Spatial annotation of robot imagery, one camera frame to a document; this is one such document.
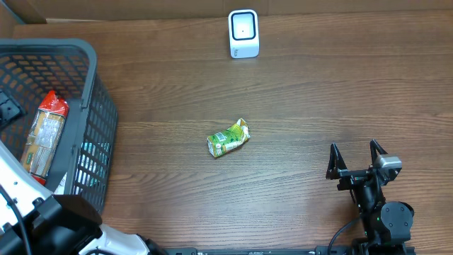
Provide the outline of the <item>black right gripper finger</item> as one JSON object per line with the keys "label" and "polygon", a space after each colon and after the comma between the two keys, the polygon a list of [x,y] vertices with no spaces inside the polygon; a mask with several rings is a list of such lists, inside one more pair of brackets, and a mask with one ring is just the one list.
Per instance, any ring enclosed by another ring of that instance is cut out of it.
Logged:
{"label": "black right gripper finger", "polygon": [[373,165],[378,165],[380,156],[386,155],[387,151],[385,149],[383,149],[383,147],[375,139],[372,139],[370,141],[369,148],[370,148]]}
{"label": "black right gripper finger", "polygon": [[332,143],[330,146],[330,158],[326,170],[326,179],[341,179],[347,171],[348,168],[336,143]]}

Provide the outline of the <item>orange spaghetti packet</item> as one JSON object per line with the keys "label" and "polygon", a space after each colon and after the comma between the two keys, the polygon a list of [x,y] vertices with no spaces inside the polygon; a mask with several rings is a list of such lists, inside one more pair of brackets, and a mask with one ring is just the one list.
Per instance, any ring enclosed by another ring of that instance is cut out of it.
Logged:
{"label": "orange spaghetti packet", "polygon": [[39,105],[29,130],[20,163],[43,186],[68,113],[68,103],[50,91]]}

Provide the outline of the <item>green drink carton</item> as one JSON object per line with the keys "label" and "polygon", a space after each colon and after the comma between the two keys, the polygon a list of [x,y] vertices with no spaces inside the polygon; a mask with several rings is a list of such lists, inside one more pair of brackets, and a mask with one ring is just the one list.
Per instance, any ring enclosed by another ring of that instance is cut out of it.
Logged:
{"label": "green drink carton", "polygon": [[248,123],[239,118],[231,127],[207,137],[207,146],[210,154],[221,157],[224,154],[240,147],[250,139]]}

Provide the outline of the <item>mint green tissue pack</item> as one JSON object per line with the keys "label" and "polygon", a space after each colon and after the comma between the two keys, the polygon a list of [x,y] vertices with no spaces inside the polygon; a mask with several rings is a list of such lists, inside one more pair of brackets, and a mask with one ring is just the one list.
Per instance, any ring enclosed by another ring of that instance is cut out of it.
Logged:
{"label": "mint green tissue pack", "polygon": [[81,148],[85,151],[85,154],[79,157],[80,167],[87,170],[88,174],[80,171],[78,181],[86,186],[94,186],[100,182],[101,178],[107,176],[110,144],[84,142]]}

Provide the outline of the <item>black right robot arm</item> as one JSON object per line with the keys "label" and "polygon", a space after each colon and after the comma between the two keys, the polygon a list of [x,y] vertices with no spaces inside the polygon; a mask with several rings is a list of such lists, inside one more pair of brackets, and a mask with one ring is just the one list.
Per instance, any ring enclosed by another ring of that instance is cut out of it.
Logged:
{"label": "black right robot arm", "polygon": [[[341,227],[331,238],[326,253],[334,254],[414,254],[406,246],[411,239],[414,209],[401,201],[386,201],[382,187],[394,181],[402,170],[399,157],[388,154],[376,141],[369,143],[371,164],[362,170],[348,170],[335,143],[330,146],[326,178],[338,180],[337,189],[348,191],[359,211],[358,217]],[[361,222],[365,236],[354,239],[348,248],[335,248],[338,236]]]}

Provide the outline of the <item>white barcode scanner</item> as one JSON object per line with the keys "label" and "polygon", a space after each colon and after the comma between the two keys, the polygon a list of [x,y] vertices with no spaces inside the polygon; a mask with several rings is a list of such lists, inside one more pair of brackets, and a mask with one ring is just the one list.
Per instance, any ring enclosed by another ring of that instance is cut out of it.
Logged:
{"label": "white barcode scanner", "polygon": [[257,13],[252,9],[232,11],[228,16],[228,27],[231,57],[257,57],[260,50]]}

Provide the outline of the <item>grey plastic shopping basket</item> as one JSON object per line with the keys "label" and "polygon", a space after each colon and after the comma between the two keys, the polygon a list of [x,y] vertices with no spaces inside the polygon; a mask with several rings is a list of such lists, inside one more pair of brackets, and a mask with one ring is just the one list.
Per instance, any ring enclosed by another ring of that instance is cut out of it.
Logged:
{"label": "grey plastic shopping basket", "polygon": [[1,184],[22,212],[49,193],[102,211],[117,122],[89,43],[1,41]]}

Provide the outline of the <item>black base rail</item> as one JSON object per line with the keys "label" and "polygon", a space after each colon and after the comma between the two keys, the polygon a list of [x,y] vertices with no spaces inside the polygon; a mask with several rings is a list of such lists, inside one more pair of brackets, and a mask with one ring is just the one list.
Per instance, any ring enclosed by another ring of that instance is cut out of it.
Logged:
{"label": "black base rail", "polygon": [[204,249],[166,248],[169,255],[351,255],[359,254],[350,246],[333,246],[328,253],[327,246],[316,246],[311,249]]}

